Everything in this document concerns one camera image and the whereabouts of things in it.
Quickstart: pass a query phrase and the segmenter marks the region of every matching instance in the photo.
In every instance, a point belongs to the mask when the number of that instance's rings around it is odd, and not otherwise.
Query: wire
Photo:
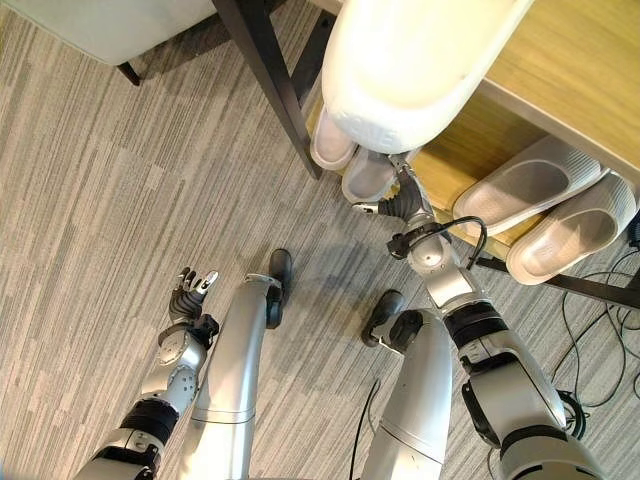
[[[489,476],[491,480],[496,480],[495,475],[493,475],[493,469],[491,468],[491,455],[495,452],[495,448],[489,447],[489,451],[487,452],[487,470],[489,471]]]
[[[618,276],[622,276],[622,277],[626,277],[626,278],[633,278],[633,275],[627,274],[627,273],[623,273],[623,272],[618,272],[616,271],[616,269],[620,266],[620,264],[627,258],[631,257],[632,255],[638,254],[640,253],[639,251],[633,251],[633,252],[629,252],[626,253],[625,255],[621,256],[618,260],[616,260],[616,262],[614,262],[611,270],[608,271],[603,271],[603,272],[595,272],[595,273],[590,273],[588,275],[583,276],[582,278],[591,278],[597,275],[607,275],[607,279],[605,281],[605,283],[608,285],[609,281],[611,280],[611,276],[612,275],[618,275]],[[612,310],[615,308],[612,305],[608,305],[607,303],[605,303],[605,309],[602,313],[600,313],[600,315],[598,315],[595,319],[593,319],[583,330],[582,332],[577,336],[574,337],[574,334],[571,330],[571,328],[569,327],[569,322],[567,320],[567,312],[566,312],[566,301],[567,301],[567,296],[568,296],[569,292],[565,292],[562,296],[562,305],[561,305],[561,312],[562,312],[562,320],[564,323],[564,326],[567,330],[567,333],[569,334],[569,337],[571,339],[571,346],[569,347],[569,349],[564,353],[564,355],[562,356],[562,358],[560,359],[559,363],[556,365],[556,368],[553,371],[553,376],[552,376],[552,381],[555,380],[555,377],[560,369],[560,367],[562,366],[562,364],[565,362],[565,360],[568,358],[569,353],[571,353],[571,351],[575,352],[576,355],[576,374],[575,374],[575,378],[574,378],[574,388],[573,388],[573,395],[575,397],[575,400],[579,406],[580,409],[582,409],[582,407],[591,407],[591,408],[595,408],[595,407],[600,407],[604,404],[606,404],[607,402],[609,402],[616,394],[616,392],[618,391],[618,389],[620,388],[620,385],[622,384],[622,380],[624,378],[624,373],[626,370],[626,366],[627,366],[627,353],[629,353],[630,355],[632,355],[633,357],[635,357],[636,359],[640,360],[640,356],[637,355],[635,352],[631,351],[626,344],[624,343],[624,339],[623,339],[623,332],[625,329],[627,330],[635,330],[636,328],[629,328],[629,327],[625,327],[625,322],[629,319],[630,316],[630,311],[627,311],[626,314],[621,318],[620,317],[620,313],[622,308],[621,307],[617,307],[618,310],[616,312],[616,319],[618,320],[618,324],[619,324],[619,329],[618,327],[616,327],[615,321],[613,319],[612,316]],[[580,342],[580,340],[595,326],[597,325],[600,320],[602,320],[604,317],[607,317],[607,320],[609,321],[609,324],[611,325],[611,328],[613,329],[615,335],[616,335],[616,340],[618,342],[618,344],[621,347],[621,352],[622,352],[622,368],[620,369],[620,373],[618,375],[618,378],[616,379],[616,382],[614,383],[614,386],[611,388],[611,390],[608,392],[608,394],[602,399],[599,400],[597,402],[594,403],[582,403],[580,401],[580,397],[579,397],[579,378],[580,378],[580,352],[578,349],[578,342]],[[638,397],[638,399],[640,399],[640,391],[638,389],[638,379],[640,379],[640,372],[635,376],[634,380],[633,380],[633,391],[634,394],[636,395],[636,397]],[[579,413],[575,411],[575,407],[572,406],[572,408],[574,409],[574,421],[576,422],[576,428],[574,428],[574,432],[579,432],[580,430],[584,430],[584,427],[581,427],[580,429],[578,429],[577,426],[577,422],[578,419],[577,417],[579,416]]]
[[[367,414],[369,405],[371,404],[373,397],[375,397],[375,395],[378,393],[378,390],[380,390],[380,379],[376,378],[376,380],[373,382],[371,390],[369,390],[367,401],[365,402],[364,407],[362,408],[362,414],[360,414],[360,421],[358,422],[358,431],[356,432],[356,440],[355,442],[353,442],[353,452],[351,453],[351,467],[349,468],[349,480],[353,480],[353,469],[355,468],[355,464],[356,464],[356,452],[358,450],[358,441],[360,440],[360,431],[362,430],[364,417]]]
[[[373,392],[373,395],[371,396],[371,401],[369,402],[369,406],[367,408],[367,421],[369,422],[369,429],[371,430],[371,433],[373,433],[374,435],[376,433],[376,427],[373,426],[373,420],[371,419],[371,405],[373,405],[373,401],[375,400],[376,396],[378,395],[378,392],[380,391],[380,380],[379,379],[378,379],[377,382],[373,383],[374,387],[376,385],[377,385],[377,388]]]
[[[487,234],[487,224],[484,223],[484,220],[482,220],[480,217],[475,217],[473,215],[460,217],[450,222],[442,224],[442,226],[438,229],[438,231],[434,233],[447,231],[453,226],[462,225],[464,223],[477,223],[480,226],[480,237],[478,237],[478,243],[476,243],[476,248],[473,250],[473,253],[469,257],[469,263],[467,264],[467,270],[471,270],[473,266],[476,264],[476,262],[478,261],[480,252],[482,252],[484,247],[487,245],[487,238],[489,236]]]

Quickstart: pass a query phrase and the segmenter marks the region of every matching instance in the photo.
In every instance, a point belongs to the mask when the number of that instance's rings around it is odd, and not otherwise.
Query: silver metal casing
[[[404,355],[362,480],[425,480],[440,475],[451,412],[451,349],[442,321],[428,310],[420,313],[423,326]]]
[[[191,414],[180,479],[248,478],[258,363],[271,286],[280,284],[265,275],[248,275],[236,289]]]

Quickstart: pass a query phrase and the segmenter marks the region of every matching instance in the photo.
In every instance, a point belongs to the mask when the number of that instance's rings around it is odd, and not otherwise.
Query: gray striped carpet
[[[293,65],[318,15],[302,0],[273,14]],[[376,377],[378,418],[399,360],[358,332],[377,297],[427,298],[386,254],[398,228],[352,213],[338,178],[313,181],[224,29],[206,22],[133,65],[133,88],[101,65],[0,10],[0,462],[11,480],[73,475],[114,428],[167,325],[184,265],[221,272],[208,309],[224,317],[234,286],[288,248],[296,282],[281,328],[262,353],[252,477],[345,479],[360,409]],[[622,242],[583,262],[598,271]],[[631,272],[637,259],[622,268]],[[560,294],[477,269],[507,321],[547,372],[568,346]],[[572,297],[578,329],[600,308]],[[639,347],[639,338],[628,334]],[[621,354],[606,323],[583,349],[581,391],[611,387]],[[463,375],[456,364],[455,386]],[[568,388],[575,363],[560,370]],[[613,479],[640,478],[639,403],[628,373],[591,411],[585,443]],[[356,472],[372,435],[364,431]],[[180,432],[161,478],[175,477]],[[488,478],[487,447],[460,395],[442,478]]]

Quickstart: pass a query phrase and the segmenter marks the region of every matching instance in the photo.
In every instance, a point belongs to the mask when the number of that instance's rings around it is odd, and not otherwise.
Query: black cable
[[[375,391],[373,392],[373,395],[371,396],[371,401],[369,402],[369,406],[367,407],[367,421],[369,422],[369,428],[371,429],[371,433],[373,433],[374,435],[376,433],[376,427],[373,426],[373,420],[371,419],[371,405],[373,405],[373,401],[375,400],[376,396],[378,395],[378,392],[380,391],[380,380],[378,380],[377,382],[374,382],[373,386],[375,387],[376,384],[378,388],[376,388]]]
[[[487,238],[488,238],[487,224],[484,223],[484,220],[482,220],[480,217],[475,217],[472,215],[469,215],[466,217],[460,217],[450,222],[442,224],[441,227],[438,228],[437,231],[434,233],[441,233],[449,230],[453,226],[462,225],[464,223],[477,223],[480,226],[480,236],[478,237],[478,243],[476,243],[476,248],[474,249],[473,253],[469,257],[469,263],[467,264],[467,270],[471,270],[473,266],[476,264],[476,262],[478,261],[480,252],[482,252],[484,247],[487,245]]]
[[[591,273],[588,275],[583,276],[582,278],[591,278],[594,277],[596,275],[607,275],[607,279],[606,279],[606,284],[609,284],[609,281],[611,279],[612,275],[619,275],[619,276],[623,276],[623,277],[627,277],[627,278],[633,278],[633,275],[627,274],[627,273],[623,273],[623,272],[618,272],[616,271],[616,268],[618,268],[618,266],[620,265],[620,263],[622,263],[625,259],[629,258],[632,255],[635,255],[639,253],[638,251],[634,251],[634,252],[629,252],[625,255],[623,255],[622,257],[620,257],[618,260],[616,260],[616,262],[613,264],[613,267],[611,270],[608,271],[604,271],[604,272],[595,272],[595,273]],[[630,312],[627,312],[626,315],[624,316],[624,318],[622,320],[620,320],[620,307],[618,307],[618,312],[616,314],[616,318],[618,319],[618,323],[620,325],[620,331],[618,331],[618,328],[615,325],[615,322],[613,320],[613,317],[611,315],[611,311],[614,308],[611,305],[608,305],[607,303],[605,303],[605,310],[604,312],[602,312],[598,317],[596,317],[594,320],[592,320],[589,325],[587,325],[586,328],[584,328],[582,330],[582,332],[580,333],[580,335],[578,337],[574,337],[573,332],[571,331],[571,328],[569,327],[569,322],[567,320],[567,314],[566,314],[566,300],[567,300],[567,296],[568,296],[569,292],[565,292],[562,296],[562,320],[564,322],[565,328],[567,330],[567,333],[569,334],[569,337],[571,338],[571,347],[565,352],[565,354],[562,356],[562,358],[560,359],[560,362],[557,364],[556,368],[554,369],[553,372],[553,379],[555,379],[558,370],[560,368],[560,366],[564,363],[564,361],[566,360],[566,358],[568,357],[569,353],[573,350],[576,354],[576,375],[575,375],[575,379],[574,379],[574,395],[575,395],[575,399],[577,400],[578,404],[580,404],[580,406],[586,406],[586,407],[591,407],[591,408],[595,408],[595,407],[599,407],[602,406],[604,404],[606,404],[607,402],[609,402],[614,395],[616,394],[616,392],[618,391],[622,380],[624,378],[624,373],[626,370],[626,365],[627,365],[627,353],[630,352],[629,348],[625,345],[624,340],[622,338],[623,335],[623,331],[625,329],[624,323],[625,321],[629,318],[629,314]],[[578,342],[580,341],[580,339],[582,339],[582,337],[589,331],[591,330],[591,328],[593,328],[596,324],[598,324],[598,322],[604,318],[607,317],[609,324],[611,325],[615,335],[616,335],[616,340],[618,341],[620,347],[621,347],[621,351],[622,351],[622,368],[620,369],[620,374],[618,376],[618,378],[616,379],[616,382],[614,384],[614,386],[612,387],[611,391],[607,394],[607,396],[595,403],[591,403],[591,404],[582,404],[580,402],[580,398],[579,398],[579,391],[578,391],[578,384],[579,384],[579,377],[580,377],[580,352],[578,350]],[[640,357],[636,356],[634,352],[630,352],[634,357],[636,357],[637,359],[640,359]],[[638,386],[637,386],[637,380],[640,378],[640,373],[635,377],[634,379],[634,384],[633,384],[633,390],[635,395],[640,399],[640,395],[638,392]]]
[[[587,415],[584,413],[580,402],[573,397],[571,392],[565,390],[558,390],[557,392],[560,400],[571,407],[572,415],[567,418],[567,426],[570,427],[573,424],[571,436],[581,440],[587,429]]]
[[[489,447],[489,451],[487,452],[487,470],[489,471],[489,476],[491,480],[496,480],[495,475],[493,474],[493,469],[491,468],[491,455],[495,452],[496,449],[493,447]]]
[[[614,272],[613,270],[608,270],[608,271],[604,271],[604,272],[594,272],[594,273],[590,273],[588,275],[584,275],[582,278],[591,278],[594,277],[596,275],[608,275],[610,278],[610,275],[615,274],[615,275],[621,275],[621,276],[626,276],[626,277],[633,277],[632,275],[629,275],[627,273],[622,273],[622,272]],[[576,354],[576,375],[575,375],[575,379],[574,379],[574,384],[573,384],[573,393],[576,397],[576,399],[578,400],[578,402],[584,406],[584,407],[590,407],[590,408],[595,408],[595,407],[601,407],[602,405],[604,405],[605,403],[609,402],[614,395],[616,394],[616,392],[618,391],[618,388],[620,388],[620,385],[622,384],[622,380],[624,378],[624,372],[627,368],[627,354],[626,354],[626,349],[624,346],[624,342],[622,341],[622,338],[620,337],[620,334],[618,333],[618,329],[616,328],[614,322],[613,322],[613,318],[611,317],[611,314],[609,312],[609,306],[607,305],[607,308],[604,311],[604,315],[607,316],[607,319],[609,320],[609,323],[611,325],[611,327],[613,328],[613,331],[616,334],[616,339],[618,340],[618,342],[620,343],[620,346],[622,348],[622,368],[620,369],[620,374],[618,375],[618,378],[616,379],[616,382],[614,384],[614,386],[611,388],[611,390],[609,391],[609,393],[606,395],[606,397],[602,400],[599,400],[595,403],[584,403],[580,400],[580,393],[578,390],[578,383],[580,380],[580,352],[578,350],[578,344],[576,341],[576,338],[573,336],[573,332],[571,331],[571,328],[569,327],[569,322],[567,320],[567,312],[566,312],[566,301],[567,301],[567,296],[568,296],[569,292],[565,292],[562,295],[562,320],[564,322],[564,326],[567,330],[567,333],[569,334],[569,337],[571,338],[571,344],[572,344],[572,348],[573,351]],[[599,317],[598,319],[596,319],[593,322],[593,325],[589,325],[587,327],[587,329],[590,329],[591,327],[593,327],[596,323],[598,323],[598,321],[602,318]]]
[[[358,431],[356,432],[356,440],[353,442],[353,452],[351,454],[351,467],[349,468],[349,480],[353,480],[353,469],[356,464],[356,452],[358,450],[358,441],[360,440],[360,431],[362,430],[362,423],[364,422],[364,416],[367,414],[367,409],[369,408],[369,404],[373,400],[373,397],[376,395],[377,390],[380,389],[380,379],[376,378],[375,382],[373,382],[373,386],[371,390],[369,390],[369,395],[367,396],[367,401],[364,404],[362,409],[362,414],[360,415],[360,421],[358,422]]]

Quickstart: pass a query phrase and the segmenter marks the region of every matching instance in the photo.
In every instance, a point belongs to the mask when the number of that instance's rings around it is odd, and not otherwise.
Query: white chair
[[[4,0],[3,4],[134,84],[129,60],[216,13],[211,0]]]

